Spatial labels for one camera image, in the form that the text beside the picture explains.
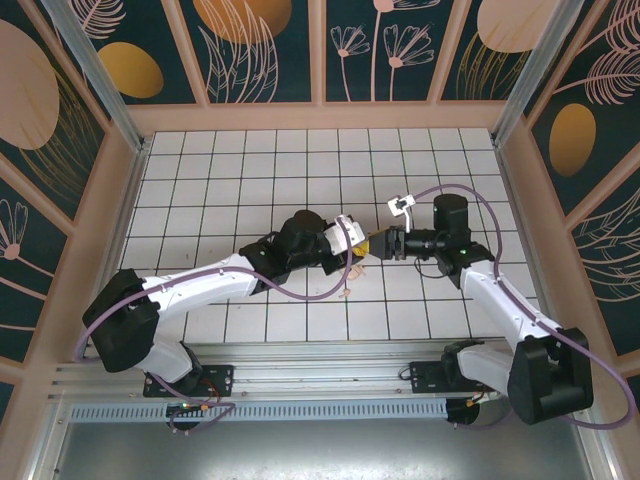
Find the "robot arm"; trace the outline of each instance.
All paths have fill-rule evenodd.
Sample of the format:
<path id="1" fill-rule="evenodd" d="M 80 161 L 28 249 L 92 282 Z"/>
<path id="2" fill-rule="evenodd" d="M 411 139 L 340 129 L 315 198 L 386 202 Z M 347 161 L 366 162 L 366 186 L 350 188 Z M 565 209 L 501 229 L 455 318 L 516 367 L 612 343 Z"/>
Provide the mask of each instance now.
<path id="1" fill-rule="evenodd" d="M 357 222 L 344 215 L 339 218 L 352 245 L 365 239 Z M 184 278 L 170 289 L 152 292 L 117 310 L 91 338 L 108 372 L 139 368 L 162 377 L 179 392 L 188 394 L 198 384 L 202 367 L 188 347 L 164 336 L 159 326 L 198 307 L 257 295 L 270 288 L 251 272 L 276 285 L 284 284 L 292 271 L 310 266 L 321 265 L 329 275 L 344 268 L 346 250 L 347 242 L 337 221 L 329 225 L 317 214 L 301 210 L 288 219 L 279 232 L 241 248 L 237 254 L 216 264 L 146 278 L 138 278 L 131 269 L 121 270 L 91 304 L 83 322 L 89 327 L 103 312 L 132 294 Z M 355 262 L 359 260 L 360 257 L 354 256 Z M 192 278 L 204 271 L 217 273 Z"/>
<path id="2" fill-rule="evenodd" d="M 435 257 L 438 268 L 466 298 L 473 298 L 504 334 L 513 354 L 493 350 L 482 342 L 467 340 L 445 348 L 442 367 L 453 383 L 462 376 L 479 381 L 509 397 L 512 408 L 528 424 L 588 408 L 593 403 L 589 359 L 559 343 L 538 326 L 560 330 L 587 348 L 578 329 L 562 330 L 537 311 L 501 273 L 506 288 L 531 312 L 529 320 L 498 285 L 494 257 L 471 241 L 467 200 L 444 194 L 434 200 L 434 230 L 410 229 L 411 196 L 389 201 L 395 216 L 405 216 L 403 227 L 391 227 L 369 238 L 369 252 L 381 259 L 407 256 Z"/>

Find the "enclosure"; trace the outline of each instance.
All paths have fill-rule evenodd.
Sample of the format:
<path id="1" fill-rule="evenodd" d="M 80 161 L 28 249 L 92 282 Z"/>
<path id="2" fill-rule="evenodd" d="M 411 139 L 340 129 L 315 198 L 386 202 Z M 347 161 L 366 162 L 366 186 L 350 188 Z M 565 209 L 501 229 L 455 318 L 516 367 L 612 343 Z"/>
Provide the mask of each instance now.
<path id="1" fill-rule="evenodd" d="M 367 256 L 349 292 L 272 290 L 164 324 L 235 368 L 237 413 L 202 436 L 171 435 L 175 401 L 143 397 L 142 371 L 72 358 L 120 269 L 209 265 L 301 209 L 373 233 L 402 224 L 393 196 L 461 184 L 500 226 L 462 192 L 472 240 L 495 254 L 501 235 L 501 271 L 586 334 L 637 408 L 639 30 L 636 0 L 4 2 L 2 477 L 636 478 L 637 411 L 609 432 L 469 432 L 443 420 L 456 395 L 412 393 L 398 372 L 456 340 L 509 348 L 434 260 Z M 286 288 L 340 276 L 301 269 Z M 615 421 L 624 394 L 592 374 L 575 418 Z"/>

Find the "perforated metal strip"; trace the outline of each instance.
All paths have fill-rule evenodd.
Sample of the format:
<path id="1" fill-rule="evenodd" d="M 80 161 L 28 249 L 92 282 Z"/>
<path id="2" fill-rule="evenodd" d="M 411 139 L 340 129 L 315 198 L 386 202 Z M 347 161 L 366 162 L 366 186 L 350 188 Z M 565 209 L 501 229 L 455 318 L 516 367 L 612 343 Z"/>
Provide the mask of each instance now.
<path id="1" fill-rule="evenodd" d="M 74 405 L 71 423 L 166 422 L 167 407 L 176 404 Z M 177 422 L 213 418 L 222 408 L 190 412 Z M 373 418 L 446 418 L 445 399 L 242 402 L 223 421 L 357 420 Z"/>

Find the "white grid floor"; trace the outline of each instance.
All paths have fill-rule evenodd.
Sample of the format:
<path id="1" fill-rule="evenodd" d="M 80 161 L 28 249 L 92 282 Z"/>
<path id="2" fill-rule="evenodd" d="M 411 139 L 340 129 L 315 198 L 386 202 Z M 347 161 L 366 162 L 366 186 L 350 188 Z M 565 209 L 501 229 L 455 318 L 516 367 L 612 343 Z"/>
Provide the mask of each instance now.
<path id="1" fill-rule="evenodd" d="M 141 276 L 215 263 L 297 210 L 327 221 L 344 212 L 367 232 L 401 224 L 386 202 L 430 186 L 473 187 L 505 231 L 502 270 L 529 299 L 533 282 L 507 194 L 483 129 L 260 130 L 157 133 L 129 227 L 121 268 Z M 488 212 L 470 200 L 474 239 L 496 246 Z M 433 205 L 413 207 L 433 227 Z M 435 262 L 422 266 L 437 275 Z M 208 305 L 163 327 L 186 343 L 399 340 L 499 335 L 477 304 L 447 279 L 421 278 L 413 263 L 368 257 L 347 299 L 299 302 L 268 292 Z M 285 288 L 317 295 L 340 273 L 294 272 Z"/>

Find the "flower illustration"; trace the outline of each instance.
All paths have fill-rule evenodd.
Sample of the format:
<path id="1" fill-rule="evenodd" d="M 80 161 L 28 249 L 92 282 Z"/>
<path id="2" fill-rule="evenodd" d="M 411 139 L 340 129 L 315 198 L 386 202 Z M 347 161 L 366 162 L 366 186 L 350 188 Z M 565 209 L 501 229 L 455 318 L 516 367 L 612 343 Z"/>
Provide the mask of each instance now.
<path id="1" fill-rule="evenodd" d="M 407 27 L 398 37 L 398 25 L 384 29 L 384 46 L 391 66 L 389 100 L 393 100 L 393 80 L 396 68 L 410 67 L 433 61 L 434 52 L 427 48 L 431 44 L 429 26 Z"/>
<path id="2" fill-rule="evenodd" d="M 29 210 L 16 202 L 14 212 L 6 199 L 0 200 L 0 258 L 15 260 L 20 256 L 20 243 L 27 227 Z"/>
<path id="3" fill-rule="evenodd" d="M 344 69 L 344 59 L 346 57 L 360 55 L 367 53 L 370 50 L 369 42 L 366 42 L 367 37 L 362 31 L 362 26 L 359 27 L 347 27 L 342 32 L 341 27 L 333 27 L 331 29 L 331 39 L 333 45 L 338 51 L 340 56 L 340 64 L 342 66 L 342 81 L 344 83 L 344 92 L 347 95 L 347 101 L 351 101 L 349 95 L 349 87 L 347 86 L 347 74 Z"/>
<path id="4" fill-rule="evenodd" d="M 373 0 L 373 6 L 378 11 L 376 25 L 373 32 L 373 53 L 371 55 L 371 101 L 376 101 L 376 53 L 378 50 L 378 32 L 380 31 L 380 18 L 383 13 L 396 10 L 419 10 L 421 8 L 435 7 L 440 0 Z"/>

